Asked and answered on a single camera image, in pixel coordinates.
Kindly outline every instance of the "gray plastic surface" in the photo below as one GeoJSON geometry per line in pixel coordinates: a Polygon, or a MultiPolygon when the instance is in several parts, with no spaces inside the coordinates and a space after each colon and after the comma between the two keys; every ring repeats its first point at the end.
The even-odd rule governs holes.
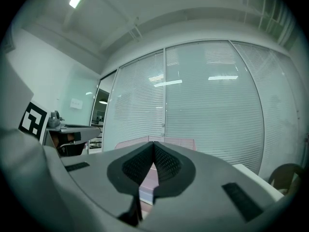
{"type": "Polygon", "coordinates": [[[0,168],[16,198],[42,225],[72,231],[69,210],[52,181],[39,141],[11,130],[1,134],[0,168]]]}
{"type": "MultiPolygon", "coordinates": [[[[72,171],[68,173],[61,160],[69,160],[69,162],[79,162],[78,157],[69,157],[60,159],[54,148],[44,147],[47,163],[51,176],[54,180],[56,189],[58,190],[65,205],[70,211],[70,215],[73,219],[74,230],[73,231],[92,231],[92,232],[136,232],[136,228],[128,226],[121,222],[108,212],[105,212],[92,197],[80,188],[77,179],[73,179],[71,173],[81,172],[89,167],[72,171]]],[[[84,159],[89,162],[87,157],[95,155],[87,155],[84,159]]]]}
{"type": "Polygon", "coordinates": [[[261,186],[225,161],[183,147],[162,145],[187,156],[195,165],[196,177],[179,196],[157,199],[140,228],[155,232],[243,229],[247,223],[222,188],[228,183],[237,183],[263,210],[274,204],[261,186]]]}
{"type": "Polygon", "coordinates": [[[17,75],[7,57],[0,53],[0,129],[12,130],[19,127],[32,91],[17,75]]]}
{"type": "Polygon", "coordinates": [[[95,126],[66,127],[66,125],[61,124],[61,129],[59,133],[75,133],[75,132],[80,132],[81,134],[81,139],[75,141],[76,145],[87,142],[88,140],[99,136],[101,133],[100,128],[95,126]]]}
{"type": "Polygon", "coordinates": [[[115,217],[128,211],[133,197],[119,193],[107,177],[107,167],[115,159],[135,150],[146,143],[129,146],[126,148],[75,157],[61,158],[64,166],[87,162],[90,166],[69,172],[76,184],[98,206],[115,217]]]}

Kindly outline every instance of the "window blinds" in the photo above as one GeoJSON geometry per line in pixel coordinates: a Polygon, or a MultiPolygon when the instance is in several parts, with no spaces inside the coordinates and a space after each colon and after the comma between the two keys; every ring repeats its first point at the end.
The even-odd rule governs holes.
{"type": "Polygon", "coordinates": [[[162,136],[163,51],[118,70],[104,125],[103,151],[127,140],[162,136]]]}
{"type": "Polygon", "coordinates": [[[229,42],[166,49],[166,84],[165,136],[192,138],[197,151],[259,171],[261,103],[250,73],[229,42]]]}
{"type": "Polygon", "coordinates": [[[290,86],[267,48],[233,42],[249,68],[260,95],[265,143],[260,177],[268,178],[280,165],[297,163],[297,115],[290,86]]]}
{"type": "Polygon", "coordinates": [[[303,81],[300,78],[300,75],[293,64],[292,60],[281,53],[272,51],[272,54],[276,57],[279,62],[283,75],[286,77],[291,91],[295,100],[296,112],[298,118],[298,139],[297,139],[297,152],[295,161],[298,164],[301,164],[304,158],[303,149],[305,147],[304,139],[307,137],[307,125],[309,124],[309,102],[308,96],[306,94],[306,88],[303,81]]]}

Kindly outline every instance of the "white wall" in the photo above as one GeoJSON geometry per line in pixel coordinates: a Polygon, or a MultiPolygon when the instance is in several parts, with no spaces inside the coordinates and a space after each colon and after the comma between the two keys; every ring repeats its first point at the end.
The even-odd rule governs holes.
{"type": "Polygon", "coordinates": [[[108,59],[101,76],[163,47],[206,39],[243,41],[288,54],[265,33],[243,23],[218,19],[192,20],[161,27],[143,35],[143,39],[137,43],[128,43],[108,59]]]}
{"type": "Polygon", "coordinates": [[[98,53],[99,45],[73,29],[64,31],[62,23],[43,15],[45,3],[46,0],[26,0],[12,21],[14,41],[18,40],[20,29],[25,29],[64,55],[100,74],[106,59],[98,53]]]}
{"type": "Polygon", "coordinates": [[[309,46],[303,32],[299,33],[289,53],[309,97],[309,46]]]}
{"type": "Polygon", "coordinates": [[[75,69],[93,78],[99,75],[49,44],[20,29],[14,36],[15,50],[7,54],[14,70],[34,93],[33,100],[47,110],[59,110],[67,81],[75,69]]]}

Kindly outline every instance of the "black rubber pad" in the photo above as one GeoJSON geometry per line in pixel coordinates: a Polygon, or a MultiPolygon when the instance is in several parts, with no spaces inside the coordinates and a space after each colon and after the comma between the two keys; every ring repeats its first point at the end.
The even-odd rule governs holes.
{"type": "Polygon", "coordinates": [[[65,166],[65,168],[68,172],[70,172],[70,171],[74,171],[74,170],[81,169],[81,168],[88,167],[88,166],[90,165],[87,162],[80,162],[77,164],[65,166]]]}
{"type": "Polygon", "coordinates": [[[148,174],[151,165],[152,145],[125,161],[122,165],[122,171],[140,186],[148,174]]]}
{"type": "Polygon", "coordinates": [[[167,153],[160,147],[154,147],[154,164],[158,172],[159,184],[172,179],[182,168],[178,158],[167,153]]]}
{"type": "Polygon", "coordinates": [[[222,186],[222,188],[246,222],[262,214],[263,210],[236,183],[228,183],[222,186]]]}

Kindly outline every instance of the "shelf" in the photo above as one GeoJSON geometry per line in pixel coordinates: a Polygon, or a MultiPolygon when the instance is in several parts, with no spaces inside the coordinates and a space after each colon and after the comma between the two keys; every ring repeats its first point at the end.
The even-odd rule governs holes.
{"type": "Polygon", "coordinates": [[[103,128],[103,125],[98,125],[98,124],[91,124],[91,126],[96,126],[96,127],[102,127],[103,128]]]}

